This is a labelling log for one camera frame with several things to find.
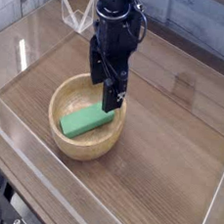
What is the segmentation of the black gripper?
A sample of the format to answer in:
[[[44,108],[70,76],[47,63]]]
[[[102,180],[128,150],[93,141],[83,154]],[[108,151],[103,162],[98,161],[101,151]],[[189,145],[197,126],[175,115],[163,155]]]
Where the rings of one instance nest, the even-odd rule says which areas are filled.
[[[96,7],[98,18],[90,41],[90,72],[94,84],[103,85],[104,112],[121,108],[126,95],[128,62],[147,33],[142,6],[129,4],[122,14],[110,14]]]

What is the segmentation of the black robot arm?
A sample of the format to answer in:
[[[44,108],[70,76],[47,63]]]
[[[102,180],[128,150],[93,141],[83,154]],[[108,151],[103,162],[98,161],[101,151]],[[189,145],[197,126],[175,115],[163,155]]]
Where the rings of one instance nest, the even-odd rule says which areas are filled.
[[[121,108],[128,62],[144,40],[148,24],[140,0],[98,0],[96,13],[89,50],[91,80],[103,83],[102,109],[110,112]]]

